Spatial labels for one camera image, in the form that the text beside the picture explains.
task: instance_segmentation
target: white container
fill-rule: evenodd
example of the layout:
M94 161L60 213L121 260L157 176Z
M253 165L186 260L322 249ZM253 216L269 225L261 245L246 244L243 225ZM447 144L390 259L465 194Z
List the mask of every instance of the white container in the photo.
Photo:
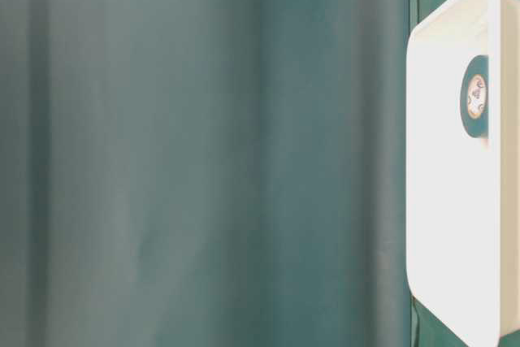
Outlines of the white container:
M409 286L470 347L520 329L519 50L518 0L447 0L408 43ZM477 77L466 95L476 56L485 86ZM478 116L484 101L487 131L471 136L464 110Z

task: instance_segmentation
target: circular label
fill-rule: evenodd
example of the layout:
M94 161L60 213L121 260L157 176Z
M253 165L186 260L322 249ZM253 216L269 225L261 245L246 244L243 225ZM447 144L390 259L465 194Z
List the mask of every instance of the circular label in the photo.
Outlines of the circular label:
M486 81L482 75L474 75L468 85L467 109L472 119L482 115L486 107Z

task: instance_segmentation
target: curtain fold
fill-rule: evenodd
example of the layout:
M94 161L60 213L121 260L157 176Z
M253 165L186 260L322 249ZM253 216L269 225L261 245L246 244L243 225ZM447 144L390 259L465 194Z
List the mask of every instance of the curtain fold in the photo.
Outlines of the curtain fold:
M408 0L0 0L0 344L403 346Z

